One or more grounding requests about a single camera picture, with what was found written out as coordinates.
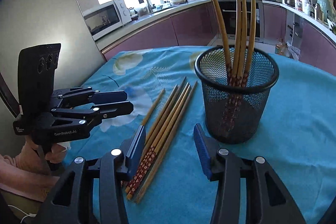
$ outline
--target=floral pattern on chopstick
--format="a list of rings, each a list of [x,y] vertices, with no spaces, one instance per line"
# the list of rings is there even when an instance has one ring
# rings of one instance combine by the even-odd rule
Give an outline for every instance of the floral pattern on chopstick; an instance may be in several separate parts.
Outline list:
[[[137,180],[135,181],[135,184],[133,185],[132,189],[130,190],[130,192],[128,193],[129,195],[133,196],[135,191],[137,190],[137,188],[139,187],[142,179],[144,178],[144,176],[146,175],[147,171],[149,170],[149,168],[151,167],[155,157],[156,157],[156,152],[153,151],[151,153],[151,155],[149,156],[148,162],[146,163],[146,165],[143,167],[141,174],[138,176]]]
[[[154,152],[155,147],[151,146],[149,151],[146,153],[145,157],[143,158],[142,162],[140,163],[138,170],[136,171],[135,176],[133,179],[128,183],[127,187],[131,188],[135,185],[136,181],[140,178],[142,170],[145,166],[147,166],[147,162],[151,156],[151,154]]]

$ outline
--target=oven door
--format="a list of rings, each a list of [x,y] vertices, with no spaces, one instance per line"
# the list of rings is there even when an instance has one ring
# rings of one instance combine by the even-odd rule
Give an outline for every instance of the oven door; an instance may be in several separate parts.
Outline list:
[[[84,19],[94,40],[123,25],[114,1],[102,4],[95,11],[86,13]]]
[[[220,1],[219,6],[223,15],[226,33],[229,39],[236,38],[236,0],[234,1]],[[250,34],[250,22],[251,22],[251,1],[247,0],[247,35]],[[263,41],[263,5],[262,3],[256,3],[256,30],[255,41]]]

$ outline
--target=microwave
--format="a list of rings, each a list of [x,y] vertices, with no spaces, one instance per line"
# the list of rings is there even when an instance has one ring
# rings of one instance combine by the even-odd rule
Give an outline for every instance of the microwave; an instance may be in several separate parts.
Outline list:
[[[93,7],[86,10],[83,17],[95,41],[132,21],[124,0],[112,0]]]

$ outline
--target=blue tablecloth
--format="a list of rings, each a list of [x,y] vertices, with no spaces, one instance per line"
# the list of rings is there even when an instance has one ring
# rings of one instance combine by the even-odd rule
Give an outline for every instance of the blue tablecloth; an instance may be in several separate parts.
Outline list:
[[[101,67],[84,86],[102,92],[125,90],[134,104],[132,114],[104,120],[86,140],[71,143],[65,163],[76,156],[87,160],[103,156],[130,138],[152,102],[166,88],[163,106],[183,77],[193,85],[196,57],[208,47],[170,47],[120,52]],[[277,84],[254,137],[240,145],[222,145],[236,155],[264,156],[278,173],[308,224],[315,224],[336,195],[336,77],[289,58],[272,55],[280,69]],[[147,124],[152,124],[158,110]],[[205,111],[199,85],[163,163],[140,204],[125,200],[129,222],[209,223],[217,182],[202,172],[192,137],[200,122],[205,132]],[[240,223],[245,223],[242,190]],[[99,215],[98,187],[94,211]]]

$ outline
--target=metal screw head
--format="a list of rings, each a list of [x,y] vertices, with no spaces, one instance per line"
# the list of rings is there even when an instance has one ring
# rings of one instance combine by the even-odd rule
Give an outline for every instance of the metal screw head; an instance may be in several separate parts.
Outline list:
[[[121,150],[120,149],[113,149],[112,151],[111,151],[111,155],[112,156],[119,156],[121,154]]]
[[[229,151],[225,148],[221,148],[221,149],[218,150],[218,153],[223,155],[223,156],[226,156],[226,155],[229,154]]]
[[[83,157],[77,157],[77,158],[75,158],[75,160],[74,160],[74,162],[75,162],[76,164],[81,164],[83,161],[84,161],[84,158],[83,158]]]
[[[264,163],[265,163],[265,159],[264,159],[263,157],[257,157],[257,158],[255,159],[255,161],[256,161],[257,163],[259,163],[259,164],[264,164]]]

